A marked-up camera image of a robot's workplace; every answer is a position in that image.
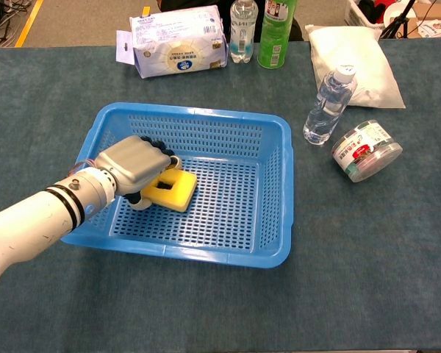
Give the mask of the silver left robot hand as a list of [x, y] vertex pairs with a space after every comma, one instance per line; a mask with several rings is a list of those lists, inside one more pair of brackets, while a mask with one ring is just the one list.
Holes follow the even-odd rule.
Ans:
[[180, 169], [182, 160], [161, 141], [132, 135], [103, 150], [96, 167], [115, 180], [115, 194], [124, 197], [135, 210], [145, 210], [152, 201], [142, 190], [169, 168]]

